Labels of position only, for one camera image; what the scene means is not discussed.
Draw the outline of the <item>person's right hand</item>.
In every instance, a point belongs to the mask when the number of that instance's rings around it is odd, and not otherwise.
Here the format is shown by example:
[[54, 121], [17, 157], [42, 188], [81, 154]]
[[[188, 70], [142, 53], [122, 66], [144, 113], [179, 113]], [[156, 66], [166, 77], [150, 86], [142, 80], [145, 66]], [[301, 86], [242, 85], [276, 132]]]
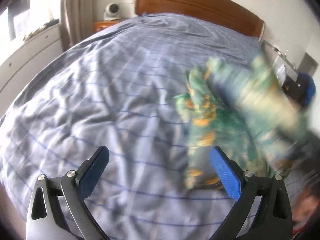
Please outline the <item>person's right hand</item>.
[[319, 198], [310, 189], [305, 189], [297, 199], [292, 211], [294, 222], [306, 222], [319, 205]]

